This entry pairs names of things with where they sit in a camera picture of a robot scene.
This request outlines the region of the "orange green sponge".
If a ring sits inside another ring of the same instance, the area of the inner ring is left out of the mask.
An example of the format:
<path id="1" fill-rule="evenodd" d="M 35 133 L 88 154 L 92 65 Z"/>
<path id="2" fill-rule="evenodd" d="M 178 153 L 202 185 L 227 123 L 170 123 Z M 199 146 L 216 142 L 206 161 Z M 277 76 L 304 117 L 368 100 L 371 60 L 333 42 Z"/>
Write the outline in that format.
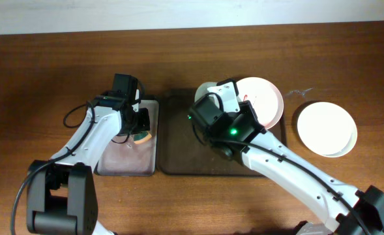
<path id="1" fill-rule="evenodd" d="M 149 141 L 152 137 L 153 136 L 149 131 L 142 131 L 140 133 L 136 133 L 133 136 L 133 142 L 137 145 L 140 145 Z"/>

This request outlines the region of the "pink plate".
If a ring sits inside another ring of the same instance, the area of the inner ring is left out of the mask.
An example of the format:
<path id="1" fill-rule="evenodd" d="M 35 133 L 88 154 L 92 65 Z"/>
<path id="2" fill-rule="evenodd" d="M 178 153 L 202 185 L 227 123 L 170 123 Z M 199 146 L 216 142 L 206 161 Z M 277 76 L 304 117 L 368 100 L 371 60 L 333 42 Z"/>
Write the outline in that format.
<path id="1" fill-rule="evenodd" d="M 248 77 L 237 82 L 241 101 L 250 101 L 258 122 L 266 129 L 274 127 L 284 112 L 284 100 L 281 92 L 270 81 Z"/>

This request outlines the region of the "pale green plate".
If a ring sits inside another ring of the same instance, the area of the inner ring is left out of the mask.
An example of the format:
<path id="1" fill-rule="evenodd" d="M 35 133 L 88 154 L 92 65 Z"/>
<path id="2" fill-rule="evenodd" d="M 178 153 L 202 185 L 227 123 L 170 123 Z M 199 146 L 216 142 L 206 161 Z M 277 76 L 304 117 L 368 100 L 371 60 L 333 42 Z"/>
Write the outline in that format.
<path id="1" fill-rule="evenodd" d="M 202 85 L 197 88 L 195 96 L 194 96 L 194 103 L 196 103 L 200 98 L 202 98 L 205 94 L 209 93 L 208 88 L 210 87 L 216 87 L 216 82 L 205 82 Z M 215 105 L 220 108 L 220 102 L 216 95 L 209 95 L 209 98 L 215 103 Z"/>

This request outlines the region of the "white plate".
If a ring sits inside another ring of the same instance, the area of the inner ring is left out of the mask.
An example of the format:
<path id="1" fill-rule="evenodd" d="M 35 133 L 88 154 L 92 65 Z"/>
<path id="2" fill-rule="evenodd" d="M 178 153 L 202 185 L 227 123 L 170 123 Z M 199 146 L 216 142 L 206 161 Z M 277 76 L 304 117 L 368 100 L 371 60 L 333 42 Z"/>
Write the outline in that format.
<path id="1" fill-rule="evenodd" d="M 297 118 L 297 133 L 309 150 L 328 158 L 348 154 L 358 138 L 352 116 L 331 102 L 313 102 L 303 108 Z"/>

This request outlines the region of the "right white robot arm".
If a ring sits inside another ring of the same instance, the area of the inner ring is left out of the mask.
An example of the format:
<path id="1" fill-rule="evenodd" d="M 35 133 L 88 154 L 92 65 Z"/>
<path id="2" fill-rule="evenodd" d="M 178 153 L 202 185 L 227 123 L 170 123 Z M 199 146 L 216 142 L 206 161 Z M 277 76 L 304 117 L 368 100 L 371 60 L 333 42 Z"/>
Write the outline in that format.
<path id="1" fill-rule="evenodd" d="M 384 192 L 360 191 L 324 173 L 256 123 L 249 103 L 237 114 L 210 102 L 204 136 L 228 159 L 258 172 L 300 200 L 331 234 L 384 234 Z"/>

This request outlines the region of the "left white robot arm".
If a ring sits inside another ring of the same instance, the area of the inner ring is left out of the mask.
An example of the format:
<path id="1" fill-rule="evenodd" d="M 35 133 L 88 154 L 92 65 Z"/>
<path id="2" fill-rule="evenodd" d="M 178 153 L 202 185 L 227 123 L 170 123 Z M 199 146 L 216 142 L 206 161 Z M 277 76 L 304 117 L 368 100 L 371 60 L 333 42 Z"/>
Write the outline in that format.
<path id="1" fill-rule="evenodd" d="M 78 130 L 49 160 L 35 160 L 27 189 L 27 229 L 33 234 L 111 234 L 98 221 L 93 174 L 117 135 L 150 129 L 149 111 L 131 105 L 87 103 Z"/>

